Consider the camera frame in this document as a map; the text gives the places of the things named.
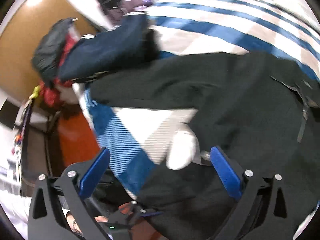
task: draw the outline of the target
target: folded navy garment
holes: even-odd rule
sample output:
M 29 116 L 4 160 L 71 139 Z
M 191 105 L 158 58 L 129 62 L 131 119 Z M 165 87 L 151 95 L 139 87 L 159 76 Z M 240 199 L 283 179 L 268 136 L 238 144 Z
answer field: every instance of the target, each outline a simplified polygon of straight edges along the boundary
M 64 82 L 90 82 L 108 72 L 135 68 L 157 58 L 153 30 L 148 29 L 144 12 L 126 14 L 121 26 L 94 35 L 85 35 L 71 49 L 59 68 Z

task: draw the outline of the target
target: yellow object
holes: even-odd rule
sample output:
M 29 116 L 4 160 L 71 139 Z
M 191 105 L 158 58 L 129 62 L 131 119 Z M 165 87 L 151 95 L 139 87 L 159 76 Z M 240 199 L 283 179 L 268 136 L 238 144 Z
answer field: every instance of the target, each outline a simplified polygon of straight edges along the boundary
M 39 92 L 40 92 L 40 85 L 35 87 L 31 96 L 29 96 L 29 99 L 37 98 L 39 96 Z

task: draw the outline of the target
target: red fabric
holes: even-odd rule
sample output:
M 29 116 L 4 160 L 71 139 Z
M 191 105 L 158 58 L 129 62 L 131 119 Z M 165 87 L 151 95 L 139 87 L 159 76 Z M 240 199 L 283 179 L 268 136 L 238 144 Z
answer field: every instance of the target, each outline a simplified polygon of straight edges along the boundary
M 60 67 L 63 64 L 68 53 L 70 52 L 72 47 L 76 44 L 76 42 L 77 41 L 75 41 L 71 37 L 70 34 L 67 34 L 66 44 L 63 48 L 63 53 L 61 55 L 58 67 Z M 67 87 L 67 88 L 70 88 L 72 86 L 71 81 L 66 81 L 66 82 L 62 83 L 58 78 L 55 78 L 53 83 L 55 85 L 62 85 L 63 87 Z M 60 91 L 59 90 L 57 90 L 56 88 L 49 89 L 48 87 L 45 86 L 45 84 L 42 80 L 40 82 L 40 86 L 41 86 L 40 95 L 43 97 L 45 103 L 48 106 L 58 108 L 63 104 L 63 102 L 60 101 Z

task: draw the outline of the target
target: brown wooden panel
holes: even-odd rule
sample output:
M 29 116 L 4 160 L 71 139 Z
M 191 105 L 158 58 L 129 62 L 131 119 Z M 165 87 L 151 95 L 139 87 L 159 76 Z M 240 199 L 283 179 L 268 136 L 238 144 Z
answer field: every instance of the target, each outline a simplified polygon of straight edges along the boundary
M 67 0 L 42 0 L 24 3 L 0 36 L 0 88 L 11 97 L 26 99 L 39 82 L 31 66 L 33 52 L 50 27 L 60 19 L 78 18 L 76 28 L 81 35 L 95 33 L 92 26 Z

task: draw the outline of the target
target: striped bedsheet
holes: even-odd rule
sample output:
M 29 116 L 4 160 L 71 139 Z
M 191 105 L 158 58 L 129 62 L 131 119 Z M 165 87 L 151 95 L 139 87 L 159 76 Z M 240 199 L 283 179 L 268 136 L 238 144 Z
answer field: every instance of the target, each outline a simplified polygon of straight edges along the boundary
M 158 33 L 161 57 L 228 52 L 266 51 L 295 60 L 311 78 L 319 78 L 320 36 L 307 24 L 271 3 L 256 0 L 159 0 L 146 9 Z M 194 109 L 150 110 L 114 108 L 97 103 L 85 90 L 90 114 L 101 147 L 111 152 L 110 167 L 134 198 L 146 177 L 166 153 L 179 157 L 188 152 L 186 166 L 196 151 L 188 130 Z M 191 142 L 183 145 L 181 132 Z

